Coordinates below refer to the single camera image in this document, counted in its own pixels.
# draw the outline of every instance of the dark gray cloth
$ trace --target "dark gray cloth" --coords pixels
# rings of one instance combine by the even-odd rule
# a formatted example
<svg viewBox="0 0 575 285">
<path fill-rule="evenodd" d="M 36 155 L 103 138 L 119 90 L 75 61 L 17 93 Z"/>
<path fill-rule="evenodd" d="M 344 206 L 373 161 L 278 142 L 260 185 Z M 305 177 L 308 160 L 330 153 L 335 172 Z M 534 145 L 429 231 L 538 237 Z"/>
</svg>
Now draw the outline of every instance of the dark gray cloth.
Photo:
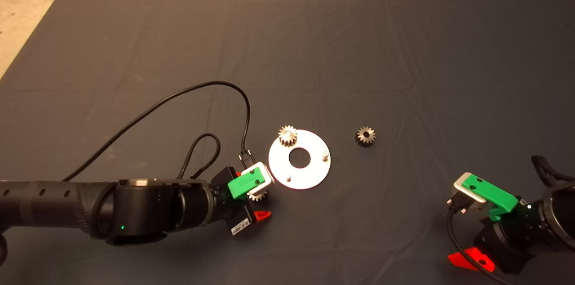
<svg viewBox="0 0 575 285">
<path fill-rule="evenodd" d="M 158 99 L 228 80 L 252 102 L 247 146 L 267 162 L 282 125 L 314 131 L 322 184 L 276 184 L 273 217 L 115 248 L 79 230 L 12 228 L 2 284 L 487 284 L 450 265 L 451 183 L 471 171 L 528 200 L 547 156 L 575 174 L 575 0 L 55 0 L 0 80 L 0 178 L 60 180 Z M 220 136 L 237 156 L 241 98 L 175 99 L 78 181 L 171 178 Z M 372 148 L 354 131 L 376 130 Z M 212 156 L 201 143 L 195 171 Z M 456 218 L 466 246 L 480 214 Z M 574 255 L 532 260 L 521 284 L 570 284 Z"/>
</svg>

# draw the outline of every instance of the red tab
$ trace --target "red tab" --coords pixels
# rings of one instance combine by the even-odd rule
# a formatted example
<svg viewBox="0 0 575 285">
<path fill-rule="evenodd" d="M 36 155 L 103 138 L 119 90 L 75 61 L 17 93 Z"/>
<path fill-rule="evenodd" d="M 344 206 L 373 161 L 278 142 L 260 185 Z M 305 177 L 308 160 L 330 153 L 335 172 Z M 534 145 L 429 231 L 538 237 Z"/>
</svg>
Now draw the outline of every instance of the red tab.
<svg viewBox="0 0 575 285">
<path fill-rule="evenodd" d="M 473 258 L 473 260 L 477 261 L 478 264 L 481 264 L 483 268 L 487 269 L 490 272 L 495 270 L 495 264 L 488 256 L 484 255 L 479 249 L 476 247 L 467 248 L 465 252 Z M 472 271 L 477 271 L 477 268 L 473 266 L 471 263 L 465 259 L 465 257 L 460 253 L 456 252 L 455 254 L 450 254 L 448 257 L 449 261 L 457 267 L 471 269 Z"/>
<path fill-rule="evenodd" d="M 253 215 L 255 215 L 255 221 L 260 222 L 271 217 L 271 211 L 254 211 Z"/>
</svg>

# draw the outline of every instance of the cable connector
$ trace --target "cable connector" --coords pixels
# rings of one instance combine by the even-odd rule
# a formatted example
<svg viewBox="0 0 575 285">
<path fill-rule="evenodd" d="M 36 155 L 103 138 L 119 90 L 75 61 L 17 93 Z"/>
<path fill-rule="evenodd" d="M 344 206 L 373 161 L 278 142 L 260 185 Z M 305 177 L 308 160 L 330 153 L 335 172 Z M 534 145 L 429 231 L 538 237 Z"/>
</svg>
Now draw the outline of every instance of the cable connector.
<svg viewBox="0 0 575 285">
<path fill-rule="evenodd" d="M 462 191 L 456 191 L 456 193 L 447 201 L 450 208 L 460 211 L 462 214 L 466 213 L 469 207 L 473 205 L 475 199 L 472 199 Z"/>
<path fill-rule="evenodd" d="M 251 151 L 249 149 L 242 150 L 240 152 L 240 155 L 238 156 L 238 158 L 240 158 L 240 161 L 242 162 L 242 166 L 244 166 L 244 169 L 248 168 L 248 166 L 246 165 L 246 161 L 248 161 L 248 160 L 251 160 L 250 166 L 256 164 L 256 161 L 253 158 L 253 154 L 251 153 Z"/>
</svg>

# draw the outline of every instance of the label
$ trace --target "label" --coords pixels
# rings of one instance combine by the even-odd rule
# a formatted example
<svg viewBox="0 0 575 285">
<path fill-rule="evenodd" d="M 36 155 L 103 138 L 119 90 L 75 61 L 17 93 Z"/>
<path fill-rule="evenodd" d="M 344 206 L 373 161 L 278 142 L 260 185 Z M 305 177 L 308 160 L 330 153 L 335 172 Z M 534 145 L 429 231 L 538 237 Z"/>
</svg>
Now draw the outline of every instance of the label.
<svg viewBox="0 0 575 285">
<path fill-rule="evenodd" d="M 242 231 L 245 227 L 250 225 L 250 220 L 248 220 L 247 218 L 244 219 L 244 221 L 241 221 L 240 223 L 236 224 L 235 227 L 232 228 L 232 236 L 235 236 L 236 233 Z"/>
</svg>

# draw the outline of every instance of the gear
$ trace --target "gear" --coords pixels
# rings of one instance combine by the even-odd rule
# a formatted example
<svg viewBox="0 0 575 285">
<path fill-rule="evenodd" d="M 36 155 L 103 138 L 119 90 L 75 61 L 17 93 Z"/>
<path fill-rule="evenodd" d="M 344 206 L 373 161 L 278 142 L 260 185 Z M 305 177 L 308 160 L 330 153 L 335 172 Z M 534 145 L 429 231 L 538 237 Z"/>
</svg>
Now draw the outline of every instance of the gear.
<svg viewBox="0 0 575 285">
<path fill-rule="evenodd" d="M 297 141 L 297 130 L 291 125 L 279 129 L 279 141 L 286 147 L 293 146 Z"/>
<path fill-rule="evenodd" d="M 376 139 L 376 132 L 370 127 L 361 127 L 355 133 L 355 141 L 362 147 L 369 147 Z"/>
<path fill-rule="evenodd" d="M 252 201 L 261 201 L 266 194 L 267 191 L 264 191 L 264 193 L 261 193 L 260 195 L 251 195 L 250 193 L 248 193 L 248 197 L 250 197 Z"/>
</svg>

